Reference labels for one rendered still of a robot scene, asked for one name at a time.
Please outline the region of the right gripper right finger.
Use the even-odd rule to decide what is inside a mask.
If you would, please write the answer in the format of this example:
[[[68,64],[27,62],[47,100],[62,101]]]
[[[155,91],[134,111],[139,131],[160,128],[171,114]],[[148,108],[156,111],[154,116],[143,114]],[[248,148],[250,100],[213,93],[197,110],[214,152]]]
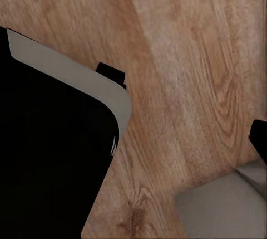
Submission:
[[[249,139],[267,165],[267,121],[255,119]]]

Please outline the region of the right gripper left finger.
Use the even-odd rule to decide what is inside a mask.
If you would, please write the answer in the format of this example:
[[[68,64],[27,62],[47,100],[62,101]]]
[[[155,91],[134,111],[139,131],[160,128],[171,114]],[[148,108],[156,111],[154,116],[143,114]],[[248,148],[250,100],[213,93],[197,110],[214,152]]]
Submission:
[[[0,186],[29,141],[24,120],[0,126]]]

